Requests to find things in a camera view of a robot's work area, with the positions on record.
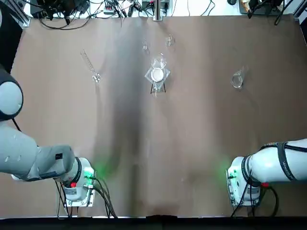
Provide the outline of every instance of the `gray robot arm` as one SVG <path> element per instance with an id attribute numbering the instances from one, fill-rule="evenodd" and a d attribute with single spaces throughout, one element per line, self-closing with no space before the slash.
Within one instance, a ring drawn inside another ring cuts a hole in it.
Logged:
<path id="1" fill-rule="evenodd" d="M 0 69 L 0 172 L 24 181 L 61 177 L 73 180 L 75 156 L 69 146 L 38 147 L 22 132 L 9 127 L 23 106 L 23 92 L 18 82 Z"/>
<path id="2" fill-rule="evenodd" d="M 0 173 L 27 182 L 54 178 L 64 184 L 68 200 L 87 206 L 94 184 L 89 161 L 75 157 L 70 146 L 37 146 L 34 139 L 7 125 L 23 102 L 18 82 L 0 68 Z"/>

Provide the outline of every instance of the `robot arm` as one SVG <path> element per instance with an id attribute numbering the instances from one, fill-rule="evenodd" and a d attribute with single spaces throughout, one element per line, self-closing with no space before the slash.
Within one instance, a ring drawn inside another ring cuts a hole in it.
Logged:
<path id="1" fill-rule="evenodd" d="M 270 143 L 255 154 L 236 157 L 226 170 L 232 205 L 257 205 L 261 183 L 306 180 L 306 165 L 307 139 Z"/>
<path id="2" fill-rule="evenodd" d="M 0 66 L 0 173 L 27 182 L 54 178 L 64 184 L 68 200 L 88 206 L 94 199 L 89 161 L 75 157 L 70 146 L 37 146 L 31 137 L 6 124 L 20 113 L 23 102 L 18 82 Z"/>

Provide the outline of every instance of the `black cable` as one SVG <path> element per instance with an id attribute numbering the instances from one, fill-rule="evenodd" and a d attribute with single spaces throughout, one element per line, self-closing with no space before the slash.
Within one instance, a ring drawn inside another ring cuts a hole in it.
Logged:
<path id="1" fill-rule="evenodd" d="M 248 178 L 248 181 L 251 181 L 251 177 L 250 177 L 250 175 L 251 175 L 251 169 L 250 169 L 250 172 L 249 172 L 249 178 Z M 242 196 L 241 196 L 241 199 L 240 199 L 239 204 L 237 205 L 237 207 L 235 208 L 235 210 L 233 211 L 233 213 L 231 214 L 231 216 L 230 216 L 230 217 L 233 217 L 233 216 L 234 216 L 234 214 L 236 213 L 236 211 L 238 210 L 238 208 L 240 207 L 240 205 L 241 205 L 241 203 L 242 203 L 242 201 L 243 201 L 244 194 L 245 194 L 245 192 L 246 192 L 247 187 L 248 187 L 248 183 L 246 183 L 246 185 L 245 185 L 245 188 L 244 188 L 244 191 L 243 191 L 243 193 L 242 193 Z"/>
<path id="2" fill-rule="evenodd" d="M 273 192 L 274 196 L 275 196 L 275 206 L 274 206 L 273 212 L 269 215 L 269 217 L 275 217 L 277 212 L 278 212 L 278 209 L 279 209 L 279 197 L 277 195 L 277 192 L 271 186 L 269 186 L 269 187 L 261 187 L 261 189 L 262 189 L 262 191 L 260 191 L 259 204 L 257 205 L 257 207 L 255 207 L 255 209 L 260 206 L 260 204 L 261 204 L 261 202 L 262 202 L 266 192 L 268 190 L 271 190 Z"/>
<path id="3" fill-rule="evenodd" d="M 188 12 L 189 12 L 189 17 L 190 17 L 190 10 L 189 10 L 189 0 L 187 0 L 188 1 L 188 4 L 187 4 L 187 7 L 188 7 Z"/>
<path id="4" fill-rule="evenodd" d="M 96 192 L 98 192 L 98 193 L 100 194 L 100 196 L 104 199 L 104 201 L 105 201 L 107 207 L 108 207 L 109 210 L 111 211 L 112 216 L 113 216 L 114 218 L 117 218 L 116 214 L 111 210 L 110 204 L 109 204 L 108 201 L 106 200 L 105 195 L 104 195 L 98 188 L 93 187 L 93 189 L 94 189 Z"/>
<path id="5" fill-rule="evenodd" d="M 171 17 L 173 17 L 173 14 L 174 14 L 174 12 L 175 12 L 175 9 L 176 9 L 176 3 L 177 3 L 177 0 L 175 1 L 175 5 L 174 5 L 174 9 L 173 9 L 173 13 L 172 13 Z"/>
<path id="6" fill-rule="evenodd" d="M 97 178 L 93 177 L 93 179 L 96 180 L 96 181 L 99 183 L 99 185 L 100 185 L 100 187 L 101 187 L 101 190 L 102 190 L 103 194 L 106 194 L 106 196 L 107 196 L 107 198 L 108 198 L 108 202 L 109 202 L 109 204 L 110 204 L 111 210 L 113 211 L 113 213 L 115 213 L 114 207 L 113 207 L 113 205 L 112 205 L 111 198 L 110 198 L 110 191 L 109 191 L 109 188 L 108 188 L 106 182 L 105 182 L 104 180 L 102 180 L 103 183 L 104 183 L 104 185 L 106 186 L 106 190 L 105 190 L 105 189 L 103 188 L 103 186 L 101 185 L 100 181 L 99 181 Z"/>
<path id="7" fill-rule="evenodd" d="M 62 198 L 62 195 L 61 195 L 61 191 L 60 191 L 60 189 L 59 189 L 59 185 L 58 185 L 58 183 L 56 182 L 56 181 L 54 181 L 55 183 L 56 183 L 56 186 L 57 186 L 57 190 L 58 190 L 58 193 L 59 193 L 59 197 L 60 197 L 60 199 L 59 199 L 59 201 L 61 200 L 62 201 L 62 204 L 63 204 L 63 208 L 65 209 L 65 204 L 64 204 L 64 201 L 63 201 L 63 198 Z M 67 205 L 66 205 L 66 210 L 67 210 L 67 215 L 68 215 L 68 217 L 70 217 L 69 216 L 69 212 L 68 212 L 68 208 L 67 208 Z"/>
<path id="8" fill-rule="evenodd" d="M 66 193 L 65 193 L 65 190 L 64 190 L 64 188 L 63 188 L 62 183 L 60 183 L 60 185 L 61 185 L 61 189 L 62 189 L 63 194 L 64 194 L 64 200 L 65 200 L 65 205 L 66 205 L 66 211 L 67 211 L 67 213 L 68 213 L 68 217 L 70 217 L 70 216 L 69 216 L 68 207 L 67 207 L 67 202 L 66 202 Z"/>
<path id="9" fill-rule="evenodd" d="M 209 9 L 209 7 L 210 7 L 210 5 L 211 5 L 211 2 L 212 2 L 212 1 L 209 2 L 209 5 L 208 5 L 207 9 L 204 11 L 204 13 L 206 13 L 207 10 Z"/>
<path id="10" fill-rule="evenodd" d="M 12 121 L 14 122 L 14 125 L 16 126 L 17 130 L 18 130 L 19 132 L 21 132 L 21 130 L 20 130 L 20 128 L 19 128 L 17 122 L 15 121 L 15 118 L 12 118 Z"/>
<path id="11" fill-rule="evenodd" d="M 274 22 L 274 25 L 278 25 L 281 18 L 282 18 L 282 15 L 283 15 L 283 12 L 288 8 L 288 6 L 291 4 L 291 2 L 293 2 L 293 0 L 290 0 L 285 7 L 283 7 L 283 10 L 277 15 L 276 19 L 275 19 L 275 22 Z"/>
<path id="12" fill-rule="evenodd" d="M 49 25 L 47 25 L 47 24 L 45 24 L 43 21 L 42 21 L 42 19 L 39 19 L 40 20 L 40 22 L 41 22 L 41 24 L 42 25 L 44 25 L 45 27 L 47 27 L 47 28 L 49 28 L 49 29 L 52 29 L 52 30 L 76 30 L 76 29 L 80 29 L 80 28 L 82 28 L 82 27 L 84 27 L 84 26 L 86 26 L 87 24 L 88 24 L 88 22 L 90 21 L 90 19 L 91 19 L 91 17 L 93 17 L 93 16 L 95 16 L 96 14 L 98 14 L 99 12 L 97 12 L 98 10 L 99 10 L 99 8 L 101 7 L 101 5 L 104 3 L 105 1 L 102 1 L 101 3 L 100 3 L 100 5 L 99 5 L 99 7 L 97 8 L 97 10 L 93 13 L 93 14 L 90 14 L 87 18 L 87 20 L 86 20 L 86 22 L 83 24 L 83 25 L 81 25 L 81 26 L 78 26 L 78 27 L 73 27 L 73 28 L 65 28 L 65 27 L 67 27 L 67 26 L 69 26 L 69 25 L 65 25 L 65 26 L 61 26 L 61 27 L 53 27 L 53 26 L 49 26 Z"/>
<path id="13" fill-rule="evenodd" d="M 212 0 L 210 0 L 210 3 L 213 3 L 214 4 L 214 6 L 211 8 L 211 10 L 209 11 L 209 13 L 208 13 L 208 15 L 207 16 L 209 16 L 210 15 L 210 13 L 211 13 L 211 11 L 215 8 L 215 3 L 212 1 Z"/>
<path id="14" fill-rule="evenodd" d="M 249 185 L 249 195 L 250 195 L 250 205 L 251 205 L 252 214 L 253 214 L 253 217 L 255 217 L 254 203 L 253 203 L 253 200 L 251 198 L 251 185 Z"/>

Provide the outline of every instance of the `red button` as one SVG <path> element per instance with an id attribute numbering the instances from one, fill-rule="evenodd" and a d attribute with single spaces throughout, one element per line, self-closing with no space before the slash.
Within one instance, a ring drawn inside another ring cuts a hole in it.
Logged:
<path id="1" fill-rule="evenodd" d="M 269 183 L 262 183 L 261 186 L 267 188 L 269 187 Z"/>

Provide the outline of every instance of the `tabletop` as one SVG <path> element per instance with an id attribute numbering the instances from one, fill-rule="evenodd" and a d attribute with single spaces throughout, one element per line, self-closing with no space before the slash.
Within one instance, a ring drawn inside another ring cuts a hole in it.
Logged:
<path id="1" fill-rule="evenodd" d="M 118 216 L 230 216 L 225 169 L 232 160 L 267 142 L 307 136 L 305 42 L 291 16 L 279 26 L 273 20 L 92 19 L 65 32 L 33 21 L 12 68 L 24 92 L 16 120 L 38 145 L 68 144 L 87 157 L 107 180 Z M 176 42 L 166 47 L 169 34 Z M 99 84 L 82 49 L 101 74 Z M 150 94 L 144 74 L 156 53 L 165 55 L 171 74 L 166 93 Z M 231 77 L 246 65 L 238 91 Z M 6 184 L 0 206 L 7 207 L 0 216 L 55 216 L 52 180 L 0 178 Z M 278 215 L 306 215 L 305 190 L 278 184 Z M 105 215 L 103 201 L 96 196 L 94 207 L 79 214 Z"/>

